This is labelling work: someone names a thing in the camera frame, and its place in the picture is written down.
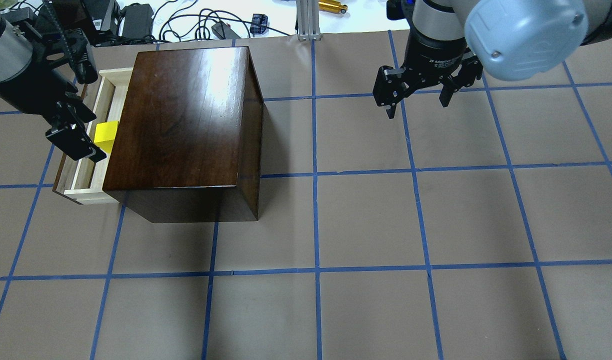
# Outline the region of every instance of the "wooden drawer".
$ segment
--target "wooden drawer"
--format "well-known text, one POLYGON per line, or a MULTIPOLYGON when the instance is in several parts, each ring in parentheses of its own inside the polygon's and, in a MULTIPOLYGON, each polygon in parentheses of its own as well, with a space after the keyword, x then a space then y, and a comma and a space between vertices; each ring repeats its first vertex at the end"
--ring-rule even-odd
MULTIPOLYGON (((99 72, 101 81, 93 106, 97 118, 86 125, 91 139, 97 124, 120 120, 132 73, 132 67, 99 72)), ((89 159, 73 161, 64 155, 52 191, 82 205, 117 203, 102 191, 109 161, 110 155, 97 163, 89 159)))

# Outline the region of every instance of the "metal frame post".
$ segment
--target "metal frame post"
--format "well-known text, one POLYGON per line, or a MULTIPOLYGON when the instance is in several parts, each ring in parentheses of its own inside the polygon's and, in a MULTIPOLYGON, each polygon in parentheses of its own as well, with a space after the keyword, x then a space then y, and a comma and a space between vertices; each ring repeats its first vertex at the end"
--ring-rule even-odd
POLYGON ((297 2, 297 38, 300 41, 319 40, 320 4, 318 0, 296 0, 297 2))

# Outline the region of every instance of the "wooden top surface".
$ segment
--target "wooden top surface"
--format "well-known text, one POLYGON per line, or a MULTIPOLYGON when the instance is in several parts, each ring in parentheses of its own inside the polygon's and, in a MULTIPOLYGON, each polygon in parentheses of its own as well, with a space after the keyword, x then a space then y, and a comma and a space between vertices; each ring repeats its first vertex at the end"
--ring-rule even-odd
POLYGON ((140 52, 105 191, 235 185, 247 47, 140 52))

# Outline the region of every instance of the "light blue cap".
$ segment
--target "light blue cap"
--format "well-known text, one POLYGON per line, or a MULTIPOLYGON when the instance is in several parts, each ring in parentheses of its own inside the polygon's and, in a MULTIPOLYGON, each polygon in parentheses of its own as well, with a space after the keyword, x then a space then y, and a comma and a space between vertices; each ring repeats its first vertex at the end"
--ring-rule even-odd
POLYGON ((583 0, 481 0, 464 27, 466 42, 486 71, 506 81, 554 68, 587 31, 583 0))

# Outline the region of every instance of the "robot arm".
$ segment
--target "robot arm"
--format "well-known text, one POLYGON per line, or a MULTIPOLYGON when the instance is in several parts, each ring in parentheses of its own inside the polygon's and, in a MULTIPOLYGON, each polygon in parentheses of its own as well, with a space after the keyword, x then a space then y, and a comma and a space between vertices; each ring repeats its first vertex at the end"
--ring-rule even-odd
MULTIPOLYGON (((52 10, 52 5, 44 0, 52 10)), ((34 15, 13 23, 0 15, 0 98, 25 114, 42 116, 49 124, 46 138, 73 160, 98 162, 106 154, 86 133, 84 123, 95 114, 77 96, 77 88, 56 70, 68 63, 80 84, 91 84, 98 74, 82 30, 64 31, 50 13, 57 31, 40 33, 34 15), (55 60, 51 55, 63 54, 55 60)))
POLYGON ((372 90, 391 119, 419 89, 442 84, 447 107, 484 69, 500 80, 524 80, 581 44, 612 38, 612 0, 389 0, 386 15, 410 25, 401 67, 380 67, 372 90))

